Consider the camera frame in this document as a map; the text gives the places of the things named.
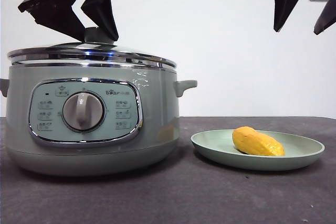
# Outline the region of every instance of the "cooker base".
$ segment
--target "cooker base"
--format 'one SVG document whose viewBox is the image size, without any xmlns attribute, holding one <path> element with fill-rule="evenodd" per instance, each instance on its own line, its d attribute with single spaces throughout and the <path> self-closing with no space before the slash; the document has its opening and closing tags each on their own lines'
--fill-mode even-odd
<svg viewBox="0 0 336 224">
<path fill-rule="evenodd" d="M 177 140 L 142 150 L 99 155 L 39 155 L 7 148 L 11 159 L 32 172 L 55 176 L 106 175 L 154 164 L 169 155 Z"/>
</svg>

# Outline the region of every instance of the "control panel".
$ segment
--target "control panel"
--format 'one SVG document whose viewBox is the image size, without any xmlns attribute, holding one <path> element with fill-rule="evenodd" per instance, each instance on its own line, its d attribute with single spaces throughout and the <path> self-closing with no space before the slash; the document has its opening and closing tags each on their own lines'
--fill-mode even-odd
<svg viewBox="0 0 336 224">
<path fill-rule="evenodd" d="M 127 137 L 142 125 L 140 96 L 117 80 L 53 80 L 31 98 L 29 126 L 43 140 L 101 142 Z"/>
</svg>

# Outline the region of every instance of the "chrome panel trim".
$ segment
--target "chrome panel trim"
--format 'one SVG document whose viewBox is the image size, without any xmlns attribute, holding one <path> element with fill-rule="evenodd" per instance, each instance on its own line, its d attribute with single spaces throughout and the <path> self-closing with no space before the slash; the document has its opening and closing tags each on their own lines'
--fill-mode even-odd
<svg viewBox="0 0 336 224">
<path fill-rule="evenodd" d="M 130 141 L 133 138 L 135 138 L 136 135 L 141 130 L 142 125 L 143 125 L 142 103 L 141 103 L 140 93 L 139 93 L 138 89 L 136 88 L 136 86 L 134 84 L 132 84 L 128 81 L 111 80 L 111 79 L 96 79 L 96 78 L 90 78 L 86 81 L 95 82 L 95 83 L 110 83 L 110 84 L 126 85 L 133 90 L 133 92 L 135 94 L 136 103 L 137 103 L 137 106 L 138 106 L 138 121 L 137 121 L 135 127 L 128 134 L 123 135 L 121 137 L 111 138 L 111 139 L 106 139 L 106 140 L 87 141 L 87 142 L 84 142 L 84 141 L 74 141 L 74 142 L 66 141 L 65 142 L 65 141 L 55 141 L 55 140 L 51 140 L 51 139 L 48 139 L 48 138 L 45 138 L 45 137 L 41 137 L 36 132 L 34 132 L 33 128 L 31 127 L 31 123 L 30 123 L 30 111 L 31 111 L 31 107 L 32 107 L 33 96 L 34 96 L 35 90 L 39 86 L 41 86 L 43 84 L 47 84 L 47 83 L 69 82 L 69 81 L 71 81 L 71 82 L 82 82 L 82 80 L 83 80 L 83 78 L 45 80 L 45 81 L 42 81 L 42 82 L 38 83 L 33 88 L 33 91 L 31 93 L 29 113 L 28 113 L 28 128 L 29 128 L 30 134 L 33 136 L 34 140 L 38 144 L 42 144 L 44 146 L 49 146 L 49 147 L 92 148 L 92 147 L 104 147 L 104 146 L 111 145 L 111 144 L 114 144 L 114 143 L 120 144 L 120 143 Z"/>
</svg>

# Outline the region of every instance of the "brand logo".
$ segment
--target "brand logo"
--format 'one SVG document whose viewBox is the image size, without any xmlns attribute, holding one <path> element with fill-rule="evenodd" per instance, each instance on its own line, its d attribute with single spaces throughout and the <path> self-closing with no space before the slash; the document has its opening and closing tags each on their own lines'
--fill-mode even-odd
<svg viewBox="0 0 336 224">
<path fill-rule="evenodd" d="M 126 92 L 120 92 L 118 90 L 110 89 L 110 90 L 106 90 L 106 94 L 111 94 L 111 95 L 117 95 L 117 94 L 129 95 L 130 92 L 128 92 L 128 91 L 126 91 Z"/>
</svg>

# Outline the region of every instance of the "cooker side handle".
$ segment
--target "cooker side handle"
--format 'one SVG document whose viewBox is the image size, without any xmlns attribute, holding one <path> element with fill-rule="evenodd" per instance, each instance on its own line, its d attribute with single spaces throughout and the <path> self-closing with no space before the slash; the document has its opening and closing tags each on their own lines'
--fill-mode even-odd
<svg viewBox="0 0 336 224">
<path fill-rule="evenodd" d="M 9 88 L 9 80 L 0 79 L 0 90 L 4 97 L 7 97 L 8 88 Z"/>
<path fill-rule="evenodd" d="M 181 97 L 183 95 L 183 92 L 186 91 L 187 89 L 196 87 L 197 87 L 197 81 L 194 80 L 174 82 L 174 89 L 177 97 Z"/>
</svg>

